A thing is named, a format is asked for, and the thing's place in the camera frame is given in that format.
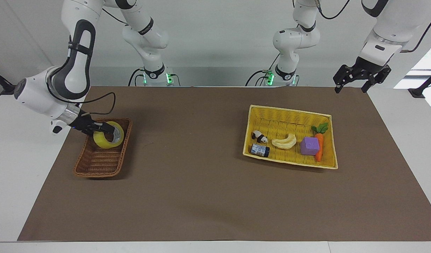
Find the purple block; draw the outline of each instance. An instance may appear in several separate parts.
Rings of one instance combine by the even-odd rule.
[[[300,143],[300,150],[303,155],[316,155],[320,150],[318,139],[315,137],[304,137]]]

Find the carrot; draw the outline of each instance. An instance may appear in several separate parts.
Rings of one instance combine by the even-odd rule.
[[[318,139],[318,145],[320,146],[320,150],[315,155],[315,160],[317,162],[321,162],[321,154],[323,153],[323,140],[324,140],[324,137],[323,137],[323,134],[318,133],[318,134],[315,135],[315,138]]]
[[[325,139],[323,134],[328,130],[328,122],[320,124],[318,127],[313,125],[312,130],[315,131],[315,138],[318,139],[318,145],[320,146],[320,150],[317,152],[317,154],[315,154],[315,160],[317,162],[321,162],[321,155],[323,154],[323,141]]]

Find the yellow tape roll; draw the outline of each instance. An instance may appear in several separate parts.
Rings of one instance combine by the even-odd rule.
[[[122,144],[124,139],[124,131],[122,127],[117,122],[108,121],[106,123],[116,128],[114,131],[114,139],[112,141],[108,141],[103,132],[95,131],[93,132],[93,141],[95,141],[98,147],[102,149],[110,149],[119,146]]]

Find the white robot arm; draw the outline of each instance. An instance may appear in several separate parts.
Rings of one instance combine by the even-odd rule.
[[[153,19],[140,5],[127,0],[64,0],[61,19],[70,33],[66,62],[22,79],[14,90],[17,101],[51,118],[53,134],[69,125],[87,135],[94,131],[116,135],[112,125],[95,122],[78,107],[78,101],[90,89],[95,27],[103,5],[121,9],[130,25],[124,28],[124,37],[127,34],[127,40],[141,55],[151,83],[167,83],[163,79],[168,77],[166,67],[157,49],[167,46],[168,35],[153,26]]]
[[[171,69],[162,62],[160,49],[167,47],[169,35],[154,24],[154,20],[137,1],[132,5],[126,0],[106,0],[105,6],[120,8],[127,26],[123,28],[123,38],[139,53],[144,83],[152,86],[168,86],[172,83]]]
[[[315,26],[317,13],[314,0],[296,0],[293,18],[298,26],[278,31],[273,36],[273,45],[279,51],[279,59],[278,64],[272,67],[273,78],[269,77],[268,85],[291,84],[299,62],[299,56],[294,51],[310,48],[320,41],[320,31]]]
[[[357,79],[367,82],[366,93],[376,83],[384,82],[391,71],[387,63],[413,37],[417,28],[431,16],[431,0],[362,0],[363,9],[377,18],[355,64],[342,65],[334,75],[335,91]]]

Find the green indicator light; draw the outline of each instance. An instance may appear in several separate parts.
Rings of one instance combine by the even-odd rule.
[[[270,76],[267,79],[267,85],[272,86],[273,85],[273,79],[275,78],[275,75],[270,74]]]
[[[295,75],[294,80],[292,81],[292,86],[298,86],[298,82],[299,82],[299,75]]]
[[[165,74],[167,76],[167,82],[171,84],[173,82],[173,79],[170,77],[168,73]]]

